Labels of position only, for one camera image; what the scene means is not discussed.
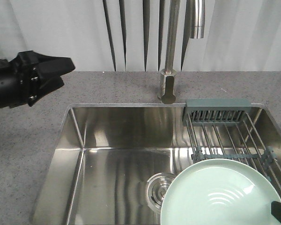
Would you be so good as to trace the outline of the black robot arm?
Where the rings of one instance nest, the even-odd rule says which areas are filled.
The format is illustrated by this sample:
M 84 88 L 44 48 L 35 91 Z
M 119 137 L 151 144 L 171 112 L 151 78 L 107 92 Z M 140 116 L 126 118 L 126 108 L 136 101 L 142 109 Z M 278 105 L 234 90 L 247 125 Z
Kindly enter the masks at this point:
M 0 109 L 27 104 L 33 106 L 64 85 L 62 75 L 75 70 L 69 57 L 19 52 L 8 61 L 0 59 Z

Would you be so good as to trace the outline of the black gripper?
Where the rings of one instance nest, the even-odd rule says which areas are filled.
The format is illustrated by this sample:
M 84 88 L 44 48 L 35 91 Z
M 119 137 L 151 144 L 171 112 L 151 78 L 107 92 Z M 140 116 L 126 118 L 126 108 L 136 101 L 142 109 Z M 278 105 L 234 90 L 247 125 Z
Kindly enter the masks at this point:
M 25 104 L 33 106 L 40 98 L 64 85 L 61 75 L 75 70 L 71 58 L 46 56 L 35 51 L 19 52 L 10 63 L 19 89 L 14 94 L 16 100 L 9 104 L 10 107 Z

